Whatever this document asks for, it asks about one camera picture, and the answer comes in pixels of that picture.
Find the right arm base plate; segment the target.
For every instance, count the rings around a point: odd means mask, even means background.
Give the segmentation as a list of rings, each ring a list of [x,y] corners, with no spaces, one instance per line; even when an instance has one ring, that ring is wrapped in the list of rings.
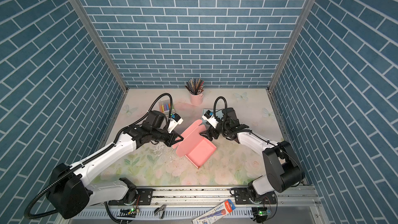
[[[272,205],[277,203],[275,192],[271,191],[263,195],[258,195],[249,187],[234,187],[230,189],[230,194],[237,205],[264,204]]]

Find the pink paper box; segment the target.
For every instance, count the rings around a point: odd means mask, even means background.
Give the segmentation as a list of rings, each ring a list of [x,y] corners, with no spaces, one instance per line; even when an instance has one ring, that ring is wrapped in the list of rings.
[[[202,167],[217,149],[210,140],[200,135],[203,131],[206,131],[206,126],[202,120],[196,120],[181,134],[183,141],[172,146],[177,156],[185,156],[197,168]]]

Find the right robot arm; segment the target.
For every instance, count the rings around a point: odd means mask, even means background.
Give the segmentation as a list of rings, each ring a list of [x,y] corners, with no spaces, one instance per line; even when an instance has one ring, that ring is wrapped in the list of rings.
[[[281,193],[298,185],[305,173],[292,145],[287,141],[277,142],[254,133],[248,125],[241,124],[231,107],[220,110],[222,117],[217,117],[217,111],[206,111],[202,116],[210,127],[200,133],[210,141],[223,136],[249,147],[263,157],[265,174],[248,184],[250,199],[254,202],[263,199],[271,192]]]

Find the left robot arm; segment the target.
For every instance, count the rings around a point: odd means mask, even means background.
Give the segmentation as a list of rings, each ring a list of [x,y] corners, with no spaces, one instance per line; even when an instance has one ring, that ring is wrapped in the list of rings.
[[[94,154],[73,163],[70,166],[60,164],[52,171],[50,182],[54,185],[46,198],[55,207],[57,213],[65,219],[78,215],[87,206],[121,200],[125,205],[137,200],[136,185],[129,179],[95,184],[93,180],[111,164],[123,156],[137,150],[146,143],[162,142],[166,146],[183,141],[175,132],[175,127],[183,122],[178,114],[171,114],[171,119],[161,128],[165,115],[159,111],[150,111],[142,124],[132,124],[121,129],[116,140]]]

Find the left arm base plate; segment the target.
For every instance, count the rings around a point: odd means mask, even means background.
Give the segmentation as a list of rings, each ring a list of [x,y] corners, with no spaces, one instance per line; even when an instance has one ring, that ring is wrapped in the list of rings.
[[[136,191],[129,192],[127,195],[121,200],[112,200],[108,202],[110,206],[141,206],[141,205],[150,205],[153,196],[152,188],[138,188]]]

